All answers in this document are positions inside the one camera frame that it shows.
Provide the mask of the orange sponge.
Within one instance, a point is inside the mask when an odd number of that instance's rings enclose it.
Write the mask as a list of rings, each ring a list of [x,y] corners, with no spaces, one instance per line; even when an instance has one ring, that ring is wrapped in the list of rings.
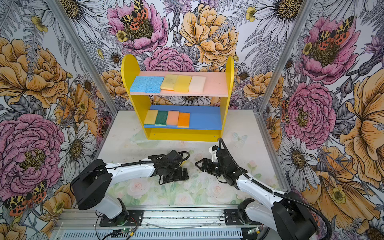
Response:
[[[189,128],[190,127],[190,113],[179,113],[179,118],[178,118],[178,123],[177,127],[178,128]]]

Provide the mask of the dark green scouring pad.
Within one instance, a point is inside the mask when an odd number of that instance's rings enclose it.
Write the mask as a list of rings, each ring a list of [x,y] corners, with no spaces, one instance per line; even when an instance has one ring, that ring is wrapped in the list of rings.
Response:
[[[169,113],[168,111],[158,111],[158,114],[155,120],[155,126],[166,126],[168,113]]]

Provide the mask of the peach pink sponge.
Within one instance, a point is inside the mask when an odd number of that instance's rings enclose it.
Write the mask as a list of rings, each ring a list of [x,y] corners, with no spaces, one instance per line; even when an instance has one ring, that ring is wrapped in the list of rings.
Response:
[[[176,126],[179,121],[179,111],[168,111],[168,116],[167,116],[167,121],[166,124],[167,126]]]

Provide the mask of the yellow sponge with green back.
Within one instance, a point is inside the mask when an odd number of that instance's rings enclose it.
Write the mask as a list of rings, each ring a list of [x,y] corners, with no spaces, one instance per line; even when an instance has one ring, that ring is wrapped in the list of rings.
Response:
[[[158,110],[148,110],[144,120],[144,125],[154,125],[157,119],[157,115]]]

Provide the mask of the pale pink sponge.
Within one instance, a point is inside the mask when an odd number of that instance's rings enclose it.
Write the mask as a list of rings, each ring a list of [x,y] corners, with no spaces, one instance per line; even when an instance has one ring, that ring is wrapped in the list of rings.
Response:
[[[192,76],[189,93],[201,94],[204,91],[206,77],[204,76]]]

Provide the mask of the dull yellow sponge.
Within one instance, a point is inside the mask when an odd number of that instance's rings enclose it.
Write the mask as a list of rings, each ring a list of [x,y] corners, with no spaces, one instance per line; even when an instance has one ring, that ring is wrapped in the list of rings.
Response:
[[[177,79],[178,79],[177,75],[172,75],[172,74],[166,75],[164,77],[162,84],[161,84],[161,90],[174,91]]]

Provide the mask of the blue cellulose sponge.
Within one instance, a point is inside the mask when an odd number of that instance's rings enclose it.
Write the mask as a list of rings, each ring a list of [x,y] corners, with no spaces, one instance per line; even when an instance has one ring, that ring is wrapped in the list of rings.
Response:
[[[146,77],[145,92],[150,94],[160,93],[163,80],[164,80],[164,77],[157,77],[157,76]]]
[[[137,76],[130,87],[130,92],[148,93],[150,90],[149,80],[150,80],[150,77]]]

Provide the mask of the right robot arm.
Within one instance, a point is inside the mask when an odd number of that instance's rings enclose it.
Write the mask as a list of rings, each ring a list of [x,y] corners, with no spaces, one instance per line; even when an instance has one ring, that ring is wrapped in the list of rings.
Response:
[[[294,192],[284,193],[261,183],[241,168],[225,150],[212,153],[213,159],[201,159],[196,167],[226,184],[250,195],[238,209],[243,222],[259,222],[275,230],[283,240],[308,240],[318,230],[310,210]]]

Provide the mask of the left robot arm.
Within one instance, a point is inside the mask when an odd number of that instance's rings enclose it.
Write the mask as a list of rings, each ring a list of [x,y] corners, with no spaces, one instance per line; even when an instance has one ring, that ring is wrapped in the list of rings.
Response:
[[[159,184],[186,181],[188,170],[182,163],[190,158],[188,152],[152,155],[137,162],[113,164],[97,159],[71,182],[78,209],[96,211],[106,218],[121,222],[128,218],[123,201],[108,194],[110,187],[137,178],[160,177]]]

